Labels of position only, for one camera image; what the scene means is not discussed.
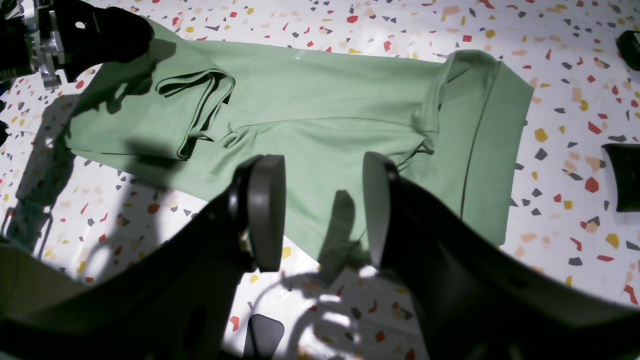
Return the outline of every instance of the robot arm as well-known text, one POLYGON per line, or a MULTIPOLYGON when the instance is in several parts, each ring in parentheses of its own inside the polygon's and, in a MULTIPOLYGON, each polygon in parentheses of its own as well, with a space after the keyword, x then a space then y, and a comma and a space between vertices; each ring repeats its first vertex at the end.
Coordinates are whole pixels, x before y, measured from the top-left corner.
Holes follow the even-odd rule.
POLYGON ((35 74, 47 90, 108 61, 128 62, 144 54, 153 29, 142 17, 120 8, 96 8, 80 0, 20 0, 20 17, 0 17, 2 81, 35 74))

